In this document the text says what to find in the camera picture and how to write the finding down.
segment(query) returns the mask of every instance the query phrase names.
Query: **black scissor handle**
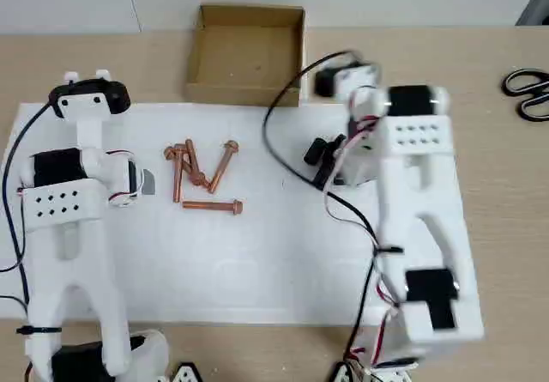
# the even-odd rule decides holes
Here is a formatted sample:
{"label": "black scissor handle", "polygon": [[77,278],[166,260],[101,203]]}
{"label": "black scissor handle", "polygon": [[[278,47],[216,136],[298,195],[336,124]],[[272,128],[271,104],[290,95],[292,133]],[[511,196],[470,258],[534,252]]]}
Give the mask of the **black scissor handle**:
{"label": "black scissor handle", "polygon": [[[510,86],[510,83],[515,80],[517,77],[533,77],[539,79],[535,83],[527,84],[521,88],[513,88]],[[549,74],[543,70],[538,69],[520,69],[513,71],[507,75],[502,83],[501,90],[504,94],[508,96],[522,96],[524,94],[537,94],[543,91],[544,88],[549,88]]]}
{"label": "black scissor handle", "polygon": [[546,122],[549,120],[549,113],[535,115],[528,112],[529,107],[539,105],[546,101],[549,101],[549,93],[540,93],[532,99],[527,99],[519,103],[516,107],[516,112],[521,118],[528,122]]}

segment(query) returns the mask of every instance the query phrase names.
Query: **copper screw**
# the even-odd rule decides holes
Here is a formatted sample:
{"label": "copper screw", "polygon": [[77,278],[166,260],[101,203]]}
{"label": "copper screw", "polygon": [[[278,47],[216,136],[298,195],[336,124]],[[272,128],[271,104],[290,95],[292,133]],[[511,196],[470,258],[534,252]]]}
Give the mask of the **copper screw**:
{"label": "copper screw", "polygon": [[217,185],[220,183],[221,177],[223,176],[223,173],[225,173],[226,167],[229,165],[229,161],[231,160],[232,155],[237,152],[238,143],[236,143],[234,140],[229,140],[227,143],[225,143],[225,153],[221,158],[220,164],[217,166],[217,170],[215,170],[214,178],[209,184],[208,191],[210,193],[214,193],[217,189]]}
{"label": "copper screw", "polygon": [[220,202],[191,202],[184,200],[182,203],[185,209],[205,209],[205,210],[226,210],[232,212],[233,215],[240,215],[244,205],[239,200],[232,203]]}
{"label": "copper screw", "polygon": [[204,173],[200,171],[200,168],[198,166],[198,159],[196,158],[195,145],[193,144],[192,140],[190,139],[185,140],[185,147],[187,148],[187,155],[189,155],[190,182],[194,186],[203,185],[206,180],[206,176],[204,175]]}
{"label": "copper screw", "polygon": [[173,202],[179,203],[181,201],[181,179],[183,178],[183,162],[184,154],[186,153],[186,147],[184,144],[177,143],[173,147],[167,147],[164,149],[164,157],[168,161],[174,162],[173,170]]}

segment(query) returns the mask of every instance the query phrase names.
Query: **cardboard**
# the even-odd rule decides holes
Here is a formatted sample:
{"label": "cardboard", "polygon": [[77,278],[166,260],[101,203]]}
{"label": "cardboard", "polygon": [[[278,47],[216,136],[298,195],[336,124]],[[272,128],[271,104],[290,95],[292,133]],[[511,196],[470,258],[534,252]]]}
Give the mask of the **cardboard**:
{"label": "cardboard", "polygon": [[[301,70],[305,11],[298,7],[204,4],[185,84],[190,101],[268,106]],[[280,106],[299,104],[300,84]]]}

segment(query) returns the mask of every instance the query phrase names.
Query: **black cable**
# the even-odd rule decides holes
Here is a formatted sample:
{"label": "black cable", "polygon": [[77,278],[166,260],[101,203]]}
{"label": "black cable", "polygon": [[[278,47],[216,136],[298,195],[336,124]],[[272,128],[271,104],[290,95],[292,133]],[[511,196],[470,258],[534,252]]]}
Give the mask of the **black cable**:
{"label": "black cable", "polygon": [[[312,182],[312,180],[309,180],[308,178],[306,178],[303,174],[299,173],[297,170],[295,170],[292,166],[290,166],[279,154],[278,152],[276,152],[276,150],[273,148],[271,142],[269,141],[268,139],[268,135],[267,135],[267,123],[268,123],[268,119],[270,118],[271,114],[273,113],[273,110],[275,109],[275,107],[278,106],[278,103],[281,101],[282,97],[284,97],[284,95],[286,94],[286,92],[288,91],[289,88],[291,88],[299,79],[301,79],[301,77],[303,77],[306,73],[308,73],[309,71],[315,69],[317,66],[319,66],[320,64],[323,64],[325,63],[326,61],[332,59],[332,58],[337,58],[339,56],[344,56],[344,55],[347,55],[347,54],[352,54],[354,55],[355,58],[359,59],[357,57],[357,55],[352,52],[352,51],[342,51],[342,52],[336,52],[336,53],[331,53],[327,56],[324,56],[323,58],[320,58],[319,60],[317,60],[316,62],[312,63],[312,64],[309,64],[307,67],[305,67],[303,70],[301,70],[282,90],[280,93],[278,93],[278,95],[274,98],[273,102],[270,104],[270,106],[268,107],[268,110],[267,110],[267,113],[265,114],[265,118],[263,119],[263,123],[262,123],[262,139],[263,139],[263,143],[265,144],[265,147],[267,148],[267,151],[274,157],[274,159],[276,161],[278,161],[288,172],[290,172],[291,174],[293,174],[294,176],[296,176],[297,178],[301,179],[303,182],[305,182],[307,185],[309,186],[312,186],[314,187],[315,189],[317,190],[321,190],[319,187],[315,186]],[[371,237],[374,239],[373,240],[373,245],[374,245],[374,251],[372,253],[372,257],[371,257],[371,261],[370,261],[370,266],[368,267],[368,271],[366,273],[366,279],[365,279],[365,282],[364,282],[364,287],[362,288],[362,293],[360,295],[360,303],[359,303],[359,311],[358,311],[358,314],[357,314],[357,318],[354,322],[354,325],[353,325],[353,330],[351,332],[351,335],[347,341],[347,346],[345,347],[345,351],[343,353],[343,359],[342,359],[342,362],[345,364],[346,368],[347,368],[347,371],[349,372],[349,374],[351,375],[350,378],[351,380],[353,380],[353,373],[352,373],[352,369],[351,369],[351,366],[350,364],[347,362],[347,356],[348,354],[350,353],[351,351],[351,347],[353,346],[353,342],[354,342],[354,338],[357,336],[357,333],[359,332],[359,328],[360,328],[360,324],[362,322],[362,314],[363,314],[363,311],[364,311],[364,307],[365,307],[365,303],[366,303],[366,296],[368,295],[368,288],[370,287],[370,281],[371,281],[371,277],[372,277],[372,274],[373,274],[373,270],[374,270],[374,267],[375,267],[375,264],[376,264],[376,257],[377,257],[377,254],[378,254],[378,249],[376,247],[376,243],[377,243],[377,237],[376,237],[376,234],[370,224],[370,222],[368,221],[368,219],[366,218],[366,216],[364,216],[362,214],[362,212],[360,212],[360,210],[358,210],[357,208],[355,208],[354,206],[352,206],[349,202],[347,202],[346,200],[342,199],[341,197],[335,195],[334,193],[332,193],[331,191],[328,192],[328,196],[333,198],[336,202],[338,202],[339,204],[345,206],[347,209],[351,210],[361,221],[362,223],[364,224],[366,230],[368,231],[368,233],[371,235]]]}
{"label": "black cable", "polygon": [[364,287],[362,287],[362,294],[360,295],[359,311],[357,313],[357,318],[354,321],[353,330],[351,335],[347,340],[347,345],[345,346],[345,351],[343,352],[343,360],[347,360],[348,354],[351,353],[351,347],[353,346],[354,338],[359,333],[360,324],[362,323],[362,313],[364,311],[364,306],[366,303],[366,295],[368,295],[368,288],[370,287],[371,276],[374,272],[374,266],[376,265],[377,253],[374,252],[371,256],[370,266],[368,267],[368,272],[366,273],[366,279],[364,282]]}
{"label": "black cable", "polygon": [[[25,124],[23,129],[21,129],[21,132],[17,136],[17,138],[14,141],[13,146],[11,147],[11,150],[8,153],[8,158],[6,159],[6,166],[3,171],[3,177],[2,177],[2,202],[3,202],[3,208],[4,212],[6,214],[6,219],[8,220],[8,226],[9,226],[9,233],[11,234],[11,240],[14,247],[16,262],[14,265],[6,268],[1,269],[0,273],[10,272],[11,270],[15,270],[19,268],[19,273],[21,275],[21,285],[23,288],[23,300],[28,305],[29,302],[29,294],[28,294],[28,282],[27,282],[27,273],[25,272],[25,267],[23,266],[23,257],[25,256],[25,250],[27,241],[25,238],[25,227],[24,227],[24,219],[23,219],[23,247],[22,249],[19,247],[19,241],[17,239],[17,232],[15,231],[14,221],[11,216],[11,211],[9,210],[9,203],[8,203],[8,176],[9,176],[9,168],[11,167],[11,162],[14,159],[15,152],[17,148],[19,147],[21,140],[23,140],[23,137],[27,133],[28,129],[34,124],[34,122],[44,114],[46,110],[50,107],[49,103],[46,103],[44,106],[38,110],[38,112],[31,117],[31,119]],[[21,214],[23,212],[23,204],[21,200]]]}
{"label": "black cable", "polygon": [[25,369],[25,378],[24,378],[25,382],[28,382],[30,380],[32,370],[33,370],[33,363],[28,362],[27,369]]}
{"label": "black cable", "polygon": [[7,300],[13,300],[17,302],[23,310],[25,311],[25,314],[27,314],[27,304],[23,302],[21,299],[19,299],[17,296],[10,296],[8,294],[0,294],[0,299],[7,299]]}
{"label": "black cable", "polygon": [[[265,114],[265,118],[263,119],[262,124],[262,139],[263,143],[265,144],[265,147],[267,148],[267,151],[274,157],[276,161],[278,161],[288,172],[293,174],[294,176],[301,179],[303,182],[305,182],[307,185],[310,185],[314,187],[317,190],[319,189],[317,186],[315,186],[312,183],[312,180],[309,180],[304,175],[299,173],[297,170],[295,170],[293,167],[291,167],[279,154],[278,152],[273,148],[273,145],[268,139],[267,135],[267,123],[268,119],[270,118],[271,114],[273,113],[273,110],[275,107],[278,106],[279,102],[281,101],[282,97],[287,93],[287,91],[301,79],[305,74],[310,72],[311,70],[315,69],[317,66],[327,62],[328,60],[331,60],[332,58],[338,58],[339,56],[345,56],[345,55],[353,55],[355,58],[359,58],[359,56],[356,54],[356,52],[351,50],[345,50],[341,52],[335,52],[331,53],[327,56],[324,56],[323,58],[318,59],[316,62],[309,64],[307,67],[305,67],[303,70],[301,70],[288,84],[278,93],[278,95],[274,98],[273,102],[268,107],[267,113]],[[328,192],[328,196],[334,199],[339,204],[345,206],[347,209],[351,210],[365,225],[366,230],[368,233],[371,234],[371,236],[375,239],[376,234],[374,233],[373,228],[371,227],[371,224],[368,222],[368,219],[354,206],[352,206],[348,201],[345,199],[342,199],[341,197],[335,195],[331,191]]]}

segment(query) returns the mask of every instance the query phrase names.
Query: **cable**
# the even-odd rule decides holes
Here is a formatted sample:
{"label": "cable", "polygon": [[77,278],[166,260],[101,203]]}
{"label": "cable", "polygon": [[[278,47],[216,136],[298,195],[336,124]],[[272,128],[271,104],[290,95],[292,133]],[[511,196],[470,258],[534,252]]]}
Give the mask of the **cable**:
{"label": "cable", "polygon": [[324,196],[324,208],[326,209],[326,212],[328,212],[328,214],[330,215],[330,217],[332,217],[333,219],[337,220],[337,221],[344,221],[344,222],[347,222],[347,223],[352,223],[353,225],[355,226],[358,226],[360,227],[361,229],[365,229],[366,233],[368,234],[368,236],[370,236],[370,239],[374,245],[374,248],[377,248],[377,240],[376,238],[374,237],[374,235],[371,234],[370,230],[364,225],[364,224],[361,224],[361,223],[358,223],[357,221],[354,221],[352,219],[344,219],[344,218],[341,218],[341,217],[338,217],[336,215],[334,215],[331,210],[329,209],[329,203],[328,203],[328,194],[329,194],[329,189],[332,187],[332,184],[334,183],[334,180],[335,180],[335,176],[337,175],[337,173],[339,173],[339,171],[341,170],[341,167],[343,166],[343,162],[345,161],[345,159],[347,158],[347,155],[349,153],[349,151],[351,151],[351,149],[356,145],[358,144],[359,142],[361,142],[363,140],[363,138],[365,136],[368,135],[368,130],[363,130],[359,133],[357,133],[356,135],[354,135],[351,140],[349,140],[345,146],[343,147],[343,149],[341,150],[338,158],[337,158],[337,161],[335,162],[335,165],[334,165],[334,169],[332,170],[332,172],[330,173],[330,175],[328,176],[328,179],[326,180],[326,183],[324,184],[324,188],[323,188],[323,196]]}
{"label": "cable", "polygon": [[[275,109],[275,107],[278,106],[278,104],[281,101],[282,97],[284,97],[286,92],[289,90],[289,88],[291,86],[293,86],[293,84],[295,82],[297,82],[306,73],[308,73],[309,71],[315,69],[320,64],[323,64],[323,63],[327,62],[328,60],[330,60],[332,58],[338,58],[339,56],[344,56],[344,55],[347,55],[347,54],[352,54],[352,55],[354,55],[355,58],[359,59],[357,57],[356,53],[354,53],[352,51],[335,52],[335,53],[331,53],[327,56],[324,56],[323,58],[318,59],[316,62],[314,62],[312,64],[309,64],[307,67],[305,67],[303,70],[301,70],[274,98],[273,102],[268,107],[267,113],[265,114],[265,117],[264,117],[263,123],[262,123],[262,139],[263,139],[263,143],[265,144],[265,148],[267,149],[267,151],[288,172],[290,172],[291,174],[293,174],[297,178],[301,179],[307,185],[312,186],[312,187],[314,187],[315,189],[318,189],[318,190],[320,190],[320,189],[313,184],[312,180],[309,180],[304,175],[302,175],[297,170],[295,170],[292,166],[290,166],[278,154],[278,152],[273,148],[271,142],[268,139],[267,124],[268,124],[268,120],[269,120],[271,114],[273,113],[273,110]],[[362,313],[364,311],[364,306],[365,306],[365,302],[366,302],[366,295],[368,294],[368,288],[370,287],[370,281],[371,281],[371,277],[372,277],[373,270],[374,270],[374,267],[375,267],[375,259],[376,259],[376,256],[377,256],[377,247],[376,247],[377,237],[376,237],[376,234],[375,234],[370,222],[368,221],[368,219],[366,219],[366,217],[362,214],[362,212],[360,212],[357,208],[352,206],[349,202],[347,202],[346,200],[342,199],[341,197],[335,195],[331,191],[327,191],[326,196],[333,198],[337,203],[339,203],[342,206],[345,206],[347,209],[351,210],[360,219],[360,221],[362,221],[362,223],[364,223],[364,228],[365,228],[366,232],[370,235],[370,237],[373,239],[373,243],[374,243],[374,252],[373,252],[373,255],[372,255],[372,258],[371,258],[371,261],[370,261],[370,266],[368,267],[368,271],[366,273],[366,279],[365,279],[364,287],[362,289],[362,294],[360,295],[359,312],[358,312],[356,321],[354,323],[351,335],[350,335],[350,337],[347,341],[347,346],[346,346],[345,351],[343,353],[343,360],[342,361],[346,364],[346,367],[348,367],[347,369],[350,370],[351,367],[347,362],[347,354],[350,352],[350,349],[353,346],[354,338],[356,337],[356,335],[359,331],[359,328],[360,328],[360,324],[362,323]]]}
{"label": "cable", "polygon": [[33,363],[28,362],[27,369],[25,369],[24,381],[28,382],[30,380],[31,372],[33,371]]}
{"label": "cable", "polygon": [[[265,118],[263,119],[262,123],[262,139],[263,143],[265,144],[265,148],[267,148],[267,151],[273,156],[273,158],[278,161],[280,165],[282,165],[288,172],[296,176],[297,178],[301,179],[303,182],[305,182],[307,185],[314,187],[315,189],[320,190],[317,188],[313,183],[312,180],[309,180],[304,175],[299,173],[297,170],[295,170],[293,167],[291,167],[279,154],[278,152],[273,148],[273,145],[268,139],[267,134],[267,123],[268,120],[273,113],[273,110],[275,107],[278,106],[279,102],[281,101],[282,97],[287,93],[287,91],[296,83],[301,77],[303,77],[305,74],[310,72],[311,70],[315,69],[320,64],[323,64],[327,62],[328,60],[331,60],[332,58],[338,58],[339,56],[345,56],[345,55],[353,55],[355,58],[359,59],[359,55],[351,50],[345,50],[342,52],[335,52],[331,53],[327,56],[324,56],[323,58],[318,59],[316,62],[309,64],[307,67],[305,67],[303,70],[301,70],[288,84],[277,94],[277,96],[274,98],[273,102],[268,107],[267,113],[265,114]],[[376,237],[376,234],[374,233],[373,228],[371,227],[371,224],[368,222],[368,219],[354,206],[352,206],[349,202],[342,199],[339,196],[336,196],[334,193],[329,192],[328,196],[334,199],[337,203],[341,204],[342,206],[345,206],[347,209],[351,210],[359,219],[362,221],[365,225],[366,230],[368,233]]]}
{"label": "cable", "polygon": [[23,310],[25,311],[25,314],[27,314],[27,304],[25,302],[23,302],[23,300],[19,299],[17,296],[11,296],[11,295],[8,295],[8,294],[0,294],[0,299],[13,300],[13,301],[17,302],[23,308]]}
{"label": "cable", "polygon": [[[17,232],[15,231],[14,221],[11,216],[11,211],[9,210],[9,203],[8,203],[8,176],[9,176],[9,168],[11,167],[11,162],[14,159],[15,152],[17,148],[19,147],[21,140],[23,140],[23,137],[28,132],[28,129],[38,120],[42,114],[48,108],[50,107],[49,103],[46,103],[43,105],[40,110],[34,116],[31,117],[31,119],[25,124],[25,126],[21,129],[21,132],[17,136],[17,138],[14,141],[13,146],[9,150],[8,157],[6,159],[6,166],[3,171],[3,177],[2,177],[2,203],[3,203],[3,209],[6,214],[6,219],[8,220],[8,226],[9,226],[9,233],[11,235],[11,240],[14,247],[16,262],[14,265],[6,268],[1,269],[0,273],[10,272],[11,270],[19,268],[19,273],[21,275],[21,285],[23,288],[23,300],[25,304],[28,305],[29,302],[29,293],[28,293],[28,283],[27,283],[27,273],[25,272],[25,267],[23,266],[23,257],[25,255],[25,248],[26,248],[26,238],[25,238],[25,226],[24,226],[24,218],[23,218],[23,247],[22,249],[19,247],[19,241],[17,239]],[[23,214],[23,204],[21,200],[21,214]]]}
{"label": "cable", "polygon": [[371,257],[370,265],[368,267],[368,272],[366,273],[366,279],[364,281],[364,287],[362,287],[362,293],[360,295],[359,311],[357,313],[357,318],[354,321],[353,330],[351,330],[351,335],[347,340],[347,345],[345,346],[345,351],[343,352],[343,360],[347,359],[347,355],[351,352],[351,347],[353,346],[354,338],[359,333],[360,324],[362,323],[362,313],[364,311],[364,306],[366,303],[366,295],[368,295],[368,288],[370,287],[371,276],[374,272],[374,266],[376,265],[377,254],[374,252]]}

